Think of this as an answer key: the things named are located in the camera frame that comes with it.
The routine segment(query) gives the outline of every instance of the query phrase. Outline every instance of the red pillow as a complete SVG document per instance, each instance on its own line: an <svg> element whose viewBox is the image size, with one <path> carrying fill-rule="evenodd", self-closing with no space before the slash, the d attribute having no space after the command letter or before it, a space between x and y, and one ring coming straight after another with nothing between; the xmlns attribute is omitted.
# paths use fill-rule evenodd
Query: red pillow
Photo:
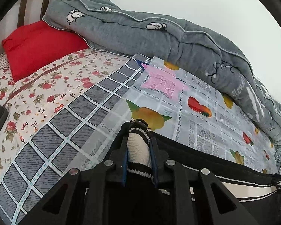
<svg viewBox="0 0 281 225"><path fill-rule="evenodd" d="M2 41L2 46L15 82L59 58L88 48L79 35L57 30L44 21L17 28Z"/></svg>

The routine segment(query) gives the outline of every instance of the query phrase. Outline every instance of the gray blanket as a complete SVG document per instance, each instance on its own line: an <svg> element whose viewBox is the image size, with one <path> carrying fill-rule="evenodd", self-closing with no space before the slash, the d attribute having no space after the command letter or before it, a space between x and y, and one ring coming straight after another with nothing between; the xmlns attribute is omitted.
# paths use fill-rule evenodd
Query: gray blanket
<svg viewBox="0 0 281 225"><path fill-rule="evenodd" d="M109 0L56 0L43 20L75 31L95 49L162 58L227 93L270 136L281 165L281 104L224 36L184 19L124 11Z"/></svg>

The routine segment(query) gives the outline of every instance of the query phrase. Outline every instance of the yellow cartoon character print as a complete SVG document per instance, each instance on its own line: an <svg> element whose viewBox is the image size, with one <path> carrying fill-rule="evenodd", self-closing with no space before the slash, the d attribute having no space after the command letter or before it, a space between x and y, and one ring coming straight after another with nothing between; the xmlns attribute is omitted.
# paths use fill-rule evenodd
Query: yellow cartoon character print
<svg viewBox="0 0 281 225"><path fill-rule="evenodd" d="M231 109L233 107L233 100L230 96L228 96L227 94L225 93L221 93L222 94L222 97L224 99L224 102L225 102L225 105Z"/></svg>
<svg viewBox="0 0 281 225"><path fill-rule="evenodd" d="M235 152L230 149L230 152L231 152L232 156L234 157L236 163L241 164L241 165L244 164L244 156L241 156L238 151Z"/></svg>
<svg viewBox="0 0 281 225"><path fill-rule="evenodd" d="M179 67L174 65L174 64L171 64L167 61L164 61L163 63L168 69L171 69L171 70L179 70Z"/></svg>
<svg viewBox="0 0 281 225"><path fill-rule="evenodd" d="M164 126L165 121L171 119L171 117L163 116L150 108L139 107L129 100L126 100L126 102L132 112L131 117L144 120L152 131L161 129Z"/></svg>

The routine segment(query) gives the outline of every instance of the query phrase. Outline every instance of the metal bolt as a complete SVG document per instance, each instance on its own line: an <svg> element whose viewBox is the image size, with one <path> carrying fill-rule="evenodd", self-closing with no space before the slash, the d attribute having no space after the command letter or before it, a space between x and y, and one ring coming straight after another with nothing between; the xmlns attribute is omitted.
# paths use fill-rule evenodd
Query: metal bolt
<svg viewBox="0 0 281 225"><path fill-rule="evenodd" d="M70 173L71 175L76 175L76 174L78 173L78 169L77 169L77 168L72 168L72 169L69 171L69 173Z"/></svg>
<svg viewBox="0 0 281 225"><path fill-rule="evenodd" d="M208 175L208 174L210 174L210 171L207 168L203 168L201 170L201 173L204 174L204 175Z"/></svg>
<svg viewBox="0 0 281 225"><path fill-rule="evenodd" d="M113 162L112 160L106 160L106 161L104 162L104 165L105 165L105 166L111 166L113 163L114 163L114 162Z"/></svg>
<svg viewBox="0 0 281 225"><path fill-rule="evenodd" d="M176 164L176 162L174 160L167 160L167 165L169 166L174 166Z"/></svg>

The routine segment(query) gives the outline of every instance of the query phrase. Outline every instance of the white wall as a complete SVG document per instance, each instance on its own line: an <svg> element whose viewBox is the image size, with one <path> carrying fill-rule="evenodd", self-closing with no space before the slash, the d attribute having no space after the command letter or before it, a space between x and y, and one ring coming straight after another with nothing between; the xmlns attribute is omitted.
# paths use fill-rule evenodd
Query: white wall
<svg viewBox="0 0 281 225"><path fill-rule="evenodd" d="M281 28L258 0L111 1L124 10L187 19L226 36L243 51L255 75L281 102ZM18 9L19 3L0 23L0 41L16 28ZM29 0L24 24L38 21L40 9L41 0Z"/></svg>

